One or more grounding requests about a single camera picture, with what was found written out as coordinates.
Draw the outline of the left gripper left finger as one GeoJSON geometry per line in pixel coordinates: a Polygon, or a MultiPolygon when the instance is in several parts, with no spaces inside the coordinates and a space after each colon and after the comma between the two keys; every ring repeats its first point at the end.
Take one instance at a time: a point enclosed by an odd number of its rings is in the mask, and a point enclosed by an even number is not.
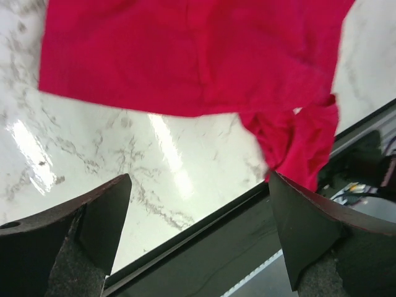
{"type": "Polygon", "coordinates": [[[1,296],[101,296],[131,195],[122,174],[48,210],[1,225],[1,296]]]}

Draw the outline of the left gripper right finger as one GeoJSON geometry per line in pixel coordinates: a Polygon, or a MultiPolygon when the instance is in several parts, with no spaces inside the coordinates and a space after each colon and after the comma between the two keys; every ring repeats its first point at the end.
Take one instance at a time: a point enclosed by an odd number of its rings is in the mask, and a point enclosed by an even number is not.
{"type": "Polygon", "coordinates": [[[271,172],[270,200],[292,291],[395,296],[395,223],[271,172]]]}

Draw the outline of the crimson red t shirt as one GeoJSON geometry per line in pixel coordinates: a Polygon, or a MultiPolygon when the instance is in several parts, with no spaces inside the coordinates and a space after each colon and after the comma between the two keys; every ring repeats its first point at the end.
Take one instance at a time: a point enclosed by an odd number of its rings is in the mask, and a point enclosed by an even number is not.
{"type": "Polygon", "coordinates": [[[237,113],[267,166],[315,191],[351,1],[50,1],[38,88],[172,116],[237,113]]]}

